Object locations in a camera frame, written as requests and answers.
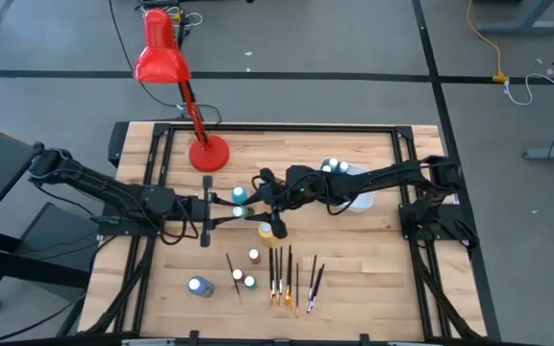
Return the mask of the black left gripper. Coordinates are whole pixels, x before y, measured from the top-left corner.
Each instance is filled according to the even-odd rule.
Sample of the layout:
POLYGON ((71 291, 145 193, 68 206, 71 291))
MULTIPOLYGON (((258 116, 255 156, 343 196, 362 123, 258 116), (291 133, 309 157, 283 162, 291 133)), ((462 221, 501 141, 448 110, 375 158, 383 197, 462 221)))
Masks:
POLYGON ((202 180, 203 197, 185 196, 184 208, 190 216, 191 222, 201 222, 202 232, 200 233, 200 246, 209 247, 211 244, 211 230, 217 226, 239 220, 236 216, 219 217, 211 220, 211 203, 228 207, 237 207, 238 204, 220 198, 213 192, 213 178, 204 176, 202 180))

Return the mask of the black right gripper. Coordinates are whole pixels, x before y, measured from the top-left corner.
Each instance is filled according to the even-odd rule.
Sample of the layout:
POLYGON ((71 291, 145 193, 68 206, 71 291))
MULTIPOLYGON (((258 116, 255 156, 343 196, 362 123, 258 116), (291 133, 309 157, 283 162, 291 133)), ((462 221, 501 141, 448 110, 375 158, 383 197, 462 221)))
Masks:
POLYGON ((247 215, 247 221, 269 223, 273 235, 278 239, 288 236, 285 222, 280 213, 285 210, 296 210, 325 196, 327 191, 326 175, 307 166, 293 165, 287 169, 287 184, 274 185, 271 181, 276 177, 269 168, 260 171, 263 181, 260 187, 250 195, 243 204, 253 205, 264 202, 269 205, 270 212, 247 215))

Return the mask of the large yellow paint bottle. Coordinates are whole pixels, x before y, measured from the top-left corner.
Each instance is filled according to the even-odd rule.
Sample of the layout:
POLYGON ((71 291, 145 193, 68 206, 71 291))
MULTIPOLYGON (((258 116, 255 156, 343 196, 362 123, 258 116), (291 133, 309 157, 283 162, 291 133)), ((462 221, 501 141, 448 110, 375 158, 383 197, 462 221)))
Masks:
POLYGON ((272 228, 269 223, 261 222, 258 227, 258 235, 262 241, 264 247, 272 247, 274 243, 274 236, 272 228))

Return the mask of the white plastic storage bin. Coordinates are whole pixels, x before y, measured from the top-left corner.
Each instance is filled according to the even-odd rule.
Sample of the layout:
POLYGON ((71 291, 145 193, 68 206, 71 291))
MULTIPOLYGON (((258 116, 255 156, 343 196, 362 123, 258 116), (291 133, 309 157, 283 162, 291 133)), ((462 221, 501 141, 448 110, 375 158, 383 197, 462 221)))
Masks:
MULTIPOLYGON (((322 166, 329 165, 329 159, 333 158, 324 158, 320 164, 320 169, 322 170, 322 166)), ((336 174, 348 174, 348 175, 358 175, 362 173, 366 173, 368 171, 367 168, 349 163, 349 168, 346 173, 341 173, 339 171, 339 165, 336 168, 332 168, 332 173, 336 174)), ((347 211, 353 211, 353 212, 364 212, 368 209, 370 209, 373 206, 374 203, 374 193, 373 192, 366 192, 361 193, 358 195, 358 197, 354 200, 354 202, 351 204, 351 206, 347 209, 347 211)))

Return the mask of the wide orange-bristle paintbrush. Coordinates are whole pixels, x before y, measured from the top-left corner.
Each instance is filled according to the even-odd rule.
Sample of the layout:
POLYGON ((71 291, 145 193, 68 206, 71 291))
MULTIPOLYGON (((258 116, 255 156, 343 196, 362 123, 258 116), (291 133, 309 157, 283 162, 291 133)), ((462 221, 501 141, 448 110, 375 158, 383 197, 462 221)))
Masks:
POLYGON ((285 306, 291 306, 291 268, 292 268, 292 253, 289 248, 288 263, 287 263, 287 277, 286 277, 286 289, 285 289, 285 306))

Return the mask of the red desk lamp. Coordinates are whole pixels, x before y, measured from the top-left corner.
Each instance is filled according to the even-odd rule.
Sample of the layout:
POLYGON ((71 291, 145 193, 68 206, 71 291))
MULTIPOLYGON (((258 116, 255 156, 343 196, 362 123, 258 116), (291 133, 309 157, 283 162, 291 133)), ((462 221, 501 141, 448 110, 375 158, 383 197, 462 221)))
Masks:
POLYGON ((145 47, 138 56, 133 77, 146 83, 177 84, 196 140, 189 148, 191 165, 199 171, 215 172, 229 159, 229 147, 220 136, 209 135, 191 89, 191 73, 175 41, 170 15, 160 9, 143 16, 145 47))

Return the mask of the black aluminium table frame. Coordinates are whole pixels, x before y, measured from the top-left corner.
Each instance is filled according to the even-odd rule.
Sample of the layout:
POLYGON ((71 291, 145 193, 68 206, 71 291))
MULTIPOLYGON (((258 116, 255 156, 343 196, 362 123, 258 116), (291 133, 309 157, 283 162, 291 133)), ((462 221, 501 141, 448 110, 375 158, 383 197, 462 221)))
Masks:
MULTIPOLYGON (((224 124, 218 134, 228 143, 228 163, 214 174, 214 188, 228 198, 232 188, 249 186, 267 167, 283 176, 294 164, 318 167, 324 158, 378 169, 397 161, 441 153, 438 129, 412 126, 224 124)), ((209 247, 191 238, 174 246, 155 248, 142 306, 130 302, 124 327, 138 326, 145 337, 170 337, 177 345, 196 336, 202 343, 240 340, 254 346, 295 346, 304 341, 420 341, 427 332, 441 332, 440 317, 428 288, 416 277, 412 257, 424 248, 410 245, 400 229, 398 207, 412 201, 412 188, 377 191, 364 212, 330 215, 313 203, 283 214, 288 236, 281 241, 284 259, 292 250, 292 280, 299 264, 299 292, 310 282, 314 255, 323 277, 316 305, 299 299, 287 307, 269 304, 268 262, 253 264, 250 249, 266 254, 254 222, 221 224, 209 247), (253 276, 256 288, 238 282, 239 304, 225 253, 244 278, 253 276), (214 285, 209 298, 193 295, 188 281, 201 276, 214 285), (140 313, 136 324, 134 316, 140 313)))

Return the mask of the black table side bracket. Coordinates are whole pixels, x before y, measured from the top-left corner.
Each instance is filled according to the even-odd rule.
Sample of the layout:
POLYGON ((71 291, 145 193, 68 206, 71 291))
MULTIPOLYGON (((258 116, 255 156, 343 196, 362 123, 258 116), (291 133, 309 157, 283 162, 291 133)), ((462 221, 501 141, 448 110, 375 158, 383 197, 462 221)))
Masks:
POLYGON ((129 128, 128 121, 115 122, 108 143, 108 161, 117 168, 129 128))

